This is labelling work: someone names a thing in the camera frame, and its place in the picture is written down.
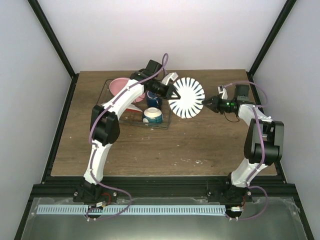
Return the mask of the dark blue mug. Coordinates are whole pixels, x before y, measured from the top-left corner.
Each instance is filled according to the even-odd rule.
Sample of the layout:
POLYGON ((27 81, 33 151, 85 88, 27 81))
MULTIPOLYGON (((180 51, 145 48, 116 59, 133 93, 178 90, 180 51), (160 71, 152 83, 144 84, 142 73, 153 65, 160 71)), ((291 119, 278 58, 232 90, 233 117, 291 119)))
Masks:
POLYGON ((162 108, 162 99, 151 91, 146 92, 146 103, 149 108, 162 108))

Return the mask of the cream upturned bowl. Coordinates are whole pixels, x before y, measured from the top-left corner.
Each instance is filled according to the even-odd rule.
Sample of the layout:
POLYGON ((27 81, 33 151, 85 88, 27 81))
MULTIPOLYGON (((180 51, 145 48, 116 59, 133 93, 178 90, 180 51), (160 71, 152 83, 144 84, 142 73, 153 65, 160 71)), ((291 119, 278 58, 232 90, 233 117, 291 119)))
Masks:
POLYGON ((156 107, 149 107, 143 112, 142 122, 145 124, 161 124, 163 122, 163 113, 156 107))

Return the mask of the pink plastic bear plate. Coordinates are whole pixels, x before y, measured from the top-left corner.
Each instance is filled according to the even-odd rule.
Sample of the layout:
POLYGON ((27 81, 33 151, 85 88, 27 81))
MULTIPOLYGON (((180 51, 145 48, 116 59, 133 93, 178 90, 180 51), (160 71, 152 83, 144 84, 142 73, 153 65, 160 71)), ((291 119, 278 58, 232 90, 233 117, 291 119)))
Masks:
MULTIPOLYGON (((120 78, 116 78, 114 80, 112 80, 109 84, 109 90, 111 92, 111 94, 113 96, 116 96, 125 86, 126 84, 128 83, 129 81, 129 78, 127 77, 120 77, 120 78)), ((140 95, 139 97, 137 97, 133 103, 139 103, 141 102, 142 100, 144 100, 146 97, 146 94, 143 93, 142 95, 140 95)))

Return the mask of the red plate with teal flower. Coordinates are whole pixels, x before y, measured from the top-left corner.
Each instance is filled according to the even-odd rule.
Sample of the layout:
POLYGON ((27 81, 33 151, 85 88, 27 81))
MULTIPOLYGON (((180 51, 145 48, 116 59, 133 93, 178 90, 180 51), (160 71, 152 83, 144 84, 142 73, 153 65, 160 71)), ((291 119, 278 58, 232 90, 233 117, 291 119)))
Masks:
POLYGON ((143 112, 139 107, 137 107, 137 106, 135 106, 135 105, 133 105, 133 104, 130 104, 130 105, 126 108, 126 110, 127 110, 127 111, 131 111, 131 112, 135 112, 135 113, 142 113, 142 112, 143 112))

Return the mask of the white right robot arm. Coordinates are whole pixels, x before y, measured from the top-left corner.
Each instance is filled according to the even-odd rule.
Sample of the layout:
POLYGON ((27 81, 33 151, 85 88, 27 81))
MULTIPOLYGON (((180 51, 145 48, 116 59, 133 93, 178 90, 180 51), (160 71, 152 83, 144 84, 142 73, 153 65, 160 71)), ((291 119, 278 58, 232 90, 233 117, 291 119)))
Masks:
POLYGON ((231 183, 222 188, 223 198, 232 202, 240 196, 239 188, 249 187, 259 172, 281 160, 285 125, 266 116, 246 96, 228 100, 216 95, 203 100, 202 104, 215 113, 234 113, 248 126, 243 147, 244 159, 230 174, 231 183))

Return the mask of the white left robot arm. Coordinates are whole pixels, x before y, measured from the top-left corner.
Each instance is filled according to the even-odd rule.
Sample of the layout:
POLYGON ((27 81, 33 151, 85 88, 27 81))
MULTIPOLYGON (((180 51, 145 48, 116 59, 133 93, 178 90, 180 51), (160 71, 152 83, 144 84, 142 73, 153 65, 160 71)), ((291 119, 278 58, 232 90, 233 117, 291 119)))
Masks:
POLYGON ((151 91, 160 97, 168 99, 174 89, 169 81, 176 80, 175 72, 167 74, 159 82, 154 79, 155 74, 137 80, 138 73, 133 79, 129 79, 126 85, 111 100, 103 105, 96 105, 92 109, 89 143, 91 153, 84 180, 90 185, 86 187, 84 195, 89 201, 97 202, 102 196, 102 189, 97 186, 103 179, 105 162, 113 143, 120 135, 119 118, 129 105, 145 91, 151 91))

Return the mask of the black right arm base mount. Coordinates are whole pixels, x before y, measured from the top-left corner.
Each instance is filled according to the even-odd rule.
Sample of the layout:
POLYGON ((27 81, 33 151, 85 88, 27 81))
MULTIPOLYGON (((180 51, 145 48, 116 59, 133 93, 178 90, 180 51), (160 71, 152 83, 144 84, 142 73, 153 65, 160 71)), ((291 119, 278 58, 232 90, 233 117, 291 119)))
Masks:
POLYGON ((247 187, 238 187, 226 181, 220 181, 215 184, 208 182, 206 185, 208 201, 221 204, 241 203, 248 191, 247 187))

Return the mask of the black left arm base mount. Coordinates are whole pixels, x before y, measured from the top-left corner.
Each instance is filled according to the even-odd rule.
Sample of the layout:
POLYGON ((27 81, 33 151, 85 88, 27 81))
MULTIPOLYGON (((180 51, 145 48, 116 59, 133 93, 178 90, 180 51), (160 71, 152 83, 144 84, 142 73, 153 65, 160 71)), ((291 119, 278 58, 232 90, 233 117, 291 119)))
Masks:
POLYGON ((103 188, 100 185, 79 185, 75 189, 73 201, 78 203, 95 204, 99 202, 115 203, 117 192, 103 188))

